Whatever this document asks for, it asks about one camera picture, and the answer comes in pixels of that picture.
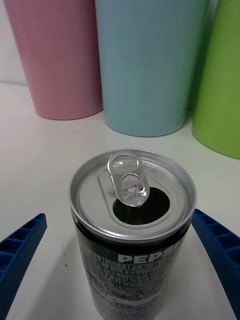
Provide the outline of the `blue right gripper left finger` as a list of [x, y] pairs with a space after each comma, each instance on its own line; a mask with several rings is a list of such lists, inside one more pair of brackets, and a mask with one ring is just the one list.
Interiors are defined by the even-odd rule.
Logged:
[[0, 319], [5, 320], [23, 277], [47, 229], [44, 213], [0, 242]]

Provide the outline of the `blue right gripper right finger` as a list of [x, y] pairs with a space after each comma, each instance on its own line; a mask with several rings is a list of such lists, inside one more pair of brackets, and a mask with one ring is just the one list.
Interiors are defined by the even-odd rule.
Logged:
[[217, 273], [231, 308], [240, 317], [240, 238], [195, 209], [191, 224]]

